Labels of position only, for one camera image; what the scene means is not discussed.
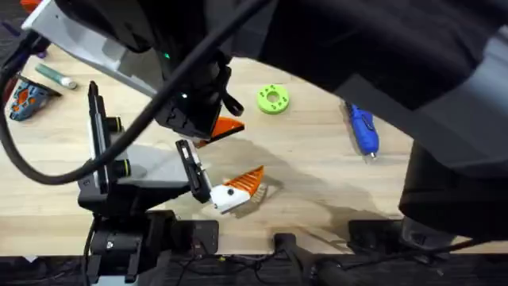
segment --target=orange object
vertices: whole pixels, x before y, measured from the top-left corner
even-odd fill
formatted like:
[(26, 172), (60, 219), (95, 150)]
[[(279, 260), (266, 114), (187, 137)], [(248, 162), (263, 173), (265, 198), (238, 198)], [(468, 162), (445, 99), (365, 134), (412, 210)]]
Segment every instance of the orange object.
[(32, 13), (37, 6), (42, 2), (42, 0), (21, 0), (21, 6), (25, 9), (26, 12)]
[(224, 185), (234, 187), (238, 190), (247, 191), (250, 196), (252, 196), (256, 193), (257, 188), (260, 186), (263, 174), (264, 166), (259, 166), (250, 172), (246, 172), (244, 175), (228, 181)]
[(214, 131), (212, 131), (212, 137), (206, 141), (201, 140), (199, 143), (195, 144), (197, 148), (201, 148), (209, 143), (222, 139), (224, 137), (228, 137), (231, 134), (235, 134), (237, 132), (245, 129), (245, 125), (242, 122), (239, 122), (232, 118), (219, 117), (217, 122), (215, 122)]
[(244, 123), (239, 122), (237, 120), (225, 117), (219, 117), (217, 122), (215, 123), (214, 131), (212, 131), (212, 138), (222, 135), (227, 132), (231, 132), (231, 130), (239, 129), (245, 127)]

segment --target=orange plastic piece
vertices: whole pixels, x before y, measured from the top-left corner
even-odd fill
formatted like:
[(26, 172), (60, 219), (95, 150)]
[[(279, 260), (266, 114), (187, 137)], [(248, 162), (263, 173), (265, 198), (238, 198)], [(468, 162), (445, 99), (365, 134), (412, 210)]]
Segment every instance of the orange plastic piece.
[(260, 186), (261, 179), (263, 179), (263, 174), (264, 166), (259, 166), (250, 172), (246, 172), (244, 175), (238, 176), (228, 181), (224, 185), (247, 191), (250, 196), (252, 196), (256, 193), (257, 188)]
[(222, 139), (223, 137), (228, 137), (233, 133), (242, 131), (244, 128), (245, 128), (244, 123), (231, 118), (225, 118), (221, 116), (217, 119), (217, 122), (215, 122), (214, 131), (212, 131), (212, 138), (210, 139), (210, 141), (201, 140), (199, 143), (196, 143), (195, 146), (197, 148), (201, 148), (213, 141)]
[(215, 123), (214, 131), (212, 131), (212, 138), (242, 126), (244, 126), (242, 122), (221, 116)]
[(37, 6), (42, 2), (42, 0), (21, 0), (20, 3), (25, 9), (26, 12), (32, 13)]
[(17, 95), (17, 104), (22, 104), (29, 97), (29, 90), (24, 89)]

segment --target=white plastic piece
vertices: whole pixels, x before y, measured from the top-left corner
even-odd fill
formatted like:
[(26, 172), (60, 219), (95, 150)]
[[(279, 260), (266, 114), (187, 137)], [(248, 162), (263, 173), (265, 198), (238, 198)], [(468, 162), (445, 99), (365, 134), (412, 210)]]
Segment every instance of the white plastic piece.
[(78, 87), (78, 84), (72, 80), (70, 77), (64, 77), (60, 80), (60, 83), (66, 87), (66, 88), (70, 88), (70, 89), (75, 89)]
[(221, 214), (240, 206), (251, 199), (248, 191), (239, 190), (234, 187), (218, 185), (212, 188), (210, 193), (211, 201)]

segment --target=blue glue gun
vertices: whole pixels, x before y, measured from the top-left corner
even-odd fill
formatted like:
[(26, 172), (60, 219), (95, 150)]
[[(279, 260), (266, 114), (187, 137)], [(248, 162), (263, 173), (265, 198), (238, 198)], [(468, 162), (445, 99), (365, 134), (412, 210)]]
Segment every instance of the blue glue gun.
[(379, 150), (379, 136), (375, 131), (372, 114), (349, 102), (346, 103), (346, 108), (360, 151), (365, 156), (375, 158)]

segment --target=floor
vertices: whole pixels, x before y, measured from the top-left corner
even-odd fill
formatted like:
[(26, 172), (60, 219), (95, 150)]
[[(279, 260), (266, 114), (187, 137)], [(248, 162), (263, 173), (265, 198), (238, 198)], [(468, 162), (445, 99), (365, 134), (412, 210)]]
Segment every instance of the floor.
[[(18, 0), (0, 2), (0, 19), (19, 26), (26, 13)], [(0, 59), (9, 45), (15, 41), (0, 27)], [(344, 264), (365, 260), (366, 257), (353, 255), (335, 256)], [(235, 267), (215, 259), (195, 262), (192, 269), (201, 272), (234, 271)], [(164, 285), (176, 286), (181, 266), (171, 263), (166, 269)], [(413, 261), (394, 261), (381, 265), (357, 269), (353, 273), (365, 280), (377, 281), (380, 285), (463, 285), (491, 286), (508, 284), (508, 256), (506, 255), (452, 255), (439, 268), (429, 268)], [(78, 257), (40, 257), (28, 263), (21, 257), (0, 258), (0, 285), (77, 285), (81, 283)], [(263, 264), (259, 271), (263, 283), (256, 279), (251, 269), (237, 275), (200, 276), (186, 272), (179, 285), (296, 285), (291, 263), (277, 257)]]

